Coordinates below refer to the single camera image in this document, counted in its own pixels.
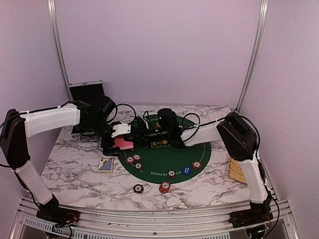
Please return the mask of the red playing card deck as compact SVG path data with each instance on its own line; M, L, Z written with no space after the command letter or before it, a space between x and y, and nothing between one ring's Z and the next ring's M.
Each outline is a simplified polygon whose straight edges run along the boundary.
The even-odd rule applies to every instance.
M131 141L125 141L124 138L115 138L115 144L113 148L119 148L120 150L131 150L134 149L134 143Z

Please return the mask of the blue small blind button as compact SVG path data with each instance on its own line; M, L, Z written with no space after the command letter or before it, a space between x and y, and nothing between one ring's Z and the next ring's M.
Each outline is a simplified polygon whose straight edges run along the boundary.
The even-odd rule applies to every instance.
M182 167L182 169L181 169L181 173L182 173L183 175L190 175L190 174L192 173L192 168L189 167L189 166L184 166L184 167Z

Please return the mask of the red chips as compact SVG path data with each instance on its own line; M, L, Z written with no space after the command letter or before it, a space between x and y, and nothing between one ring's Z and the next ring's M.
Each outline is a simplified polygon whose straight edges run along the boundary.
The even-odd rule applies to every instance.
M128 157L126 158L126 162L127 162L128 164L133 164L133 163L135 163L135 162L140 161L141 158L142 158L142 157L141 157L140 155L134 154L134 155L132 155L132 156L128 156Z
M202 164L199 161L195 161L195 162L192 163L192 168L195 169L195 170L198 170L201 167L202 167Z

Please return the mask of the red five chip stack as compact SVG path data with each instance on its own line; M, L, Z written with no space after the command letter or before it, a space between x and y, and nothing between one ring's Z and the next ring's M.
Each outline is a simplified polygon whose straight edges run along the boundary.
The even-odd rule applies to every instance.
M160 184L160 187L159 187L159 191L161 192L161 193L168 193L169 192L169 190L170 190L170 183L169 182L162 182L161 184Z

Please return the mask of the black hundred chip stack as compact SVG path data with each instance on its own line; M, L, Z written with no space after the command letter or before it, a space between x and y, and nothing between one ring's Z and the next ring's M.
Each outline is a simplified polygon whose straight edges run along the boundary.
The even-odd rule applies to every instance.
M134 187L133 187L133 191L137 194L141 194L143 191L144 191L144 187L143 185L141 184L136 184Z

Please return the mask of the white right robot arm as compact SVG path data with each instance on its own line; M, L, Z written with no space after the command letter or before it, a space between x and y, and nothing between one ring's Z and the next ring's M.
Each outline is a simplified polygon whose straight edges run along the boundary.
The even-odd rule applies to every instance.
M159 129L153 128L148 118L137 117L133 121L134 144L147 147L166 140L175 148L186 148L221 139L229 156L240 165L250 194L250 209L232 212L230 222L238 227L273 218L272 195L259 156L260 135L250 120L230 112L220 119L185 126L184 122L177 121L176 113L169 108L160 109L157 116Z

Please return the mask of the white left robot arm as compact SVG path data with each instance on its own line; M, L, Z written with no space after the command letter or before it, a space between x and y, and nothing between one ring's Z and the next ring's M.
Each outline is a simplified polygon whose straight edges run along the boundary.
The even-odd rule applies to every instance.
M72 220L75 211L63 209L58 199L50 192L30 160L28 139L47 131L65 126L78 125L99 136L101 148L107 152L115 144L115 138L131 132L127 123L110 124L107 118L117 106L107 96L100 95L93 104L84 101L69 101L60 106L18 112L11 109L1 124L0 147L24 189L39 202L41 218L53 222Z

